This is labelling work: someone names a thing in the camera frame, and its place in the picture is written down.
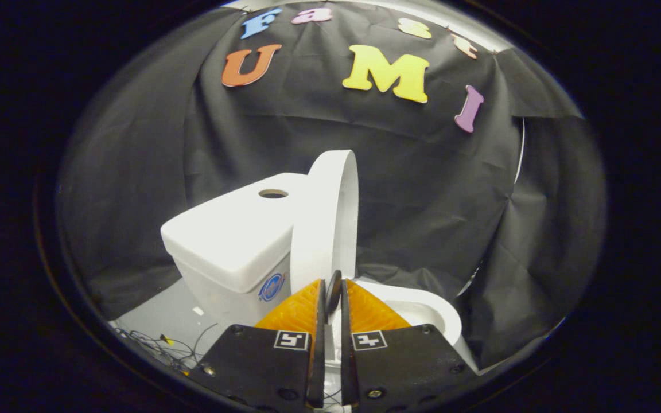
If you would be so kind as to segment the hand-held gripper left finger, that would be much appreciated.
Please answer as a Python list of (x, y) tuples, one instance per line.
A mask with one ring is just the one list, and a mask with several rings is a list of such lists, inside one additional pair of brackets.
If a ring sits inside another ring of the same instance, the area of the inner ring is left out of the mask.
[(255, 326), (233, 324), (191, 370), (200, 386), (259, 411), (324, 406), (326, 287), (314, 280)]

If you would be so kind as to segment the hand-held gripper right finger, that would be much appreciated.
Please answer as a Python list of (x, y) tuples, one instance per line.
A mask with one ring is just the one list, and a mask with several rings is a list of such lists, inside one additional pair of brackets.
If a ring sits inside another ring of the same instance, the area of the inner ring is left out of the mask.
[(346, 279), (340, 295), (342, 403), (426, 411), (475, 388), (456, 309), (436, 294)]

